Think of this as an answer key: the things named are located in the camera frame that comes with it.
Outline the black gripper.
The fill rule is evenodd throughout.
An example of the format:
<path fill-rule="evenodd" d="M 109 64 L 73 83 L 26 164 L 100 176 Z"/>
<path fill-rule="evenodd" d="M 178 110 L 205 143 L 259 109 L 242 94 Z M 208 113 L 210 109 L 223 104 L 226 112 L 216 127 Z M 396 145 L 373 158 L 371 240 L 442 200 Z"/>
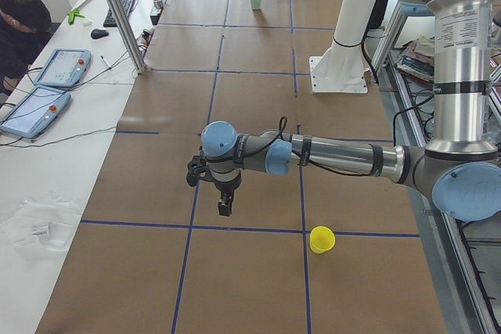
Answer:
<path fill-rule="evenodd" d="M 221 192 L 218 201 L 218 213 L 220 216 L 230 216 L 232 214 L 233 194 L 240 187 L 241 173 L 230 171 L 225 174 L 211 172 L 215 187 Z"/>

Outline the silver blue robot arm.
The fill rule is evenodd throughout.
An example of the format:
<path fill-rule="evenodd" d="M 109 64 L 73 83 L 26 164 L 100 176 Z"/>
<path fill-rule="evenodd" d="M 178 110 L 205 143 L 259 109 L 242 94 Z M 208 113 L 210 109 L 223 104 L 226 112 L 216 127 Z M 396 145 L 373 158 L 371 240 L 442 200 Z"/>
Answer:
<path fill-rule="evenodd" d="M 301 166 L 347 176 L 381 176 L 407 185 L 461 221 L 498 213 L 498 149 L 484 134 L 494 1 L 401 0 L 404 12 L 435 17 L 434 134 L 425 146 L 383 147 L 280 129 L 253 136 L 217 121 L 202 132 L 200 153 L 189 164 L 188 183 L 214 183 L 221 193 L 219 213 L 228 216 L 242 170 L 285 174 L 296 160 Z"/>

